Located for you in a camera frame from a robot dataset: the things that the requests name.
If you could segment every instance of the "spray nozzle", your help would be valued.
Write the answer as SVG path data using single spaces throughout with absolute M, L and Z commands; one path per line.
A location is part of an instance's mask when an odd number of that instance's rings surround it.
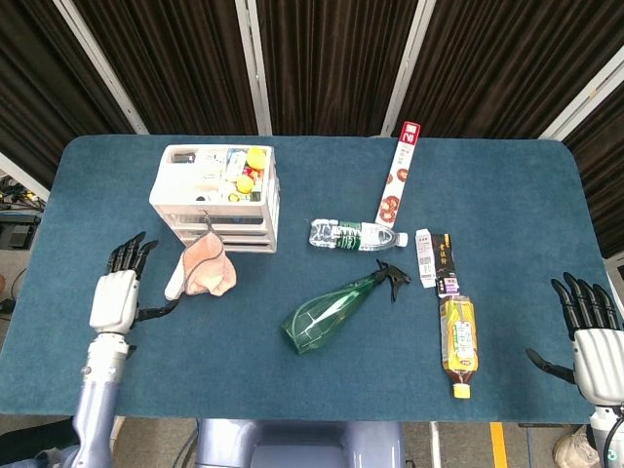
M 397 300 L 399 288 L 402 285 L 411 283 L 411 277 L 396 266 L 386 263 L 385 261 L 377 260 L 377 264 L 379 265 L 379 269 L 373 273 L 374 279 L 379 284 L 383 283 L 386 278 L 390 280 L 390 284 L 392 285 L 392 302 L 394 302 Z

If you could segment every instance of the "table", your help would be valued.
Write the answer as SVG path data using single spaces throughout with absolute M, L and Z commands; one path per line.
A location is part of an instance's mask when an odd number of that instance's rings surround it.
M 142 306 L 164 303 L 182 244 L 148 203 L 160 156 L 174 143 L 270 144 L 281 181 L 278 252 L 232 254 L 238 286 L 184 298 L 139 324 L 120 414 L 140 416 L 584 422 L 576 387 L 536 369 L 533 347 L 570 365 L 550 278 L 570 271 L 607 286 L 578 171 L 560 143 L 422 138 L 396 230 L 384 253 L 312 248 L 316 217 L 375 216 L 394 138 L 83 136 L 65 149 L 18 307 L 0 356 L 0 411 L 73 413 L 95 337 L 94 289 L 110 251 L 140 230 L 159 247 Z M 457 401 L 442 370 L 438 300 L 417 276 L 414 231 L 452 236 L 462 291 L 477 310 L 480 368 Z M 297 356 L 279 329 L 299 304 L 390 261 L 414 281 L 390 303 L 372 293 L 320 350 Z

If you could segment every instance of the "green spray bottle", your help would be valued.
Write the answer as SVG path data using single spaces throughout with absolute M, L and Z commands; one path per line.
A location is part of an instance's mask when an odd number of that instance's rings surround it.
M 392 302 L 399 288 L 411 278 L 394 265 L 377 261 L 379 269 L 353 283 L 308 300 L 283 323 L 282 329 L 299 354 L 323 346 L 365 301 L 372 290 L 386 279 L 392 285 Z

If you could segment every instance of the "plastic water bottle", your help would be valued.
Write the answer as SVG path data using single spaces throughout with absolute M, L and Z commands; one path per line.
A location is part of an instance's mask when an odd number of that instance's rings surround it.
M 353 251 L 382 251 L 389 247 L 405 247 L 407 232 L 370 222 L 315 219 L 310 229 L 310 244 L 315 247 L 350 249 Z

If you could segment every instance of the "water bottle label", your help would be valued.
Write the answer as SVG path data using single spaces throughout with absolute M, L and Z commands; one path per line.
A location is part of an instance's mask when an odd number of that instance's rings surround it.
M 340 249 L 350 249 L 356 251 L 360 248 L 362 240 L 362 223 L 341 221 L 338 224 L 339 236 L 335 246 Z

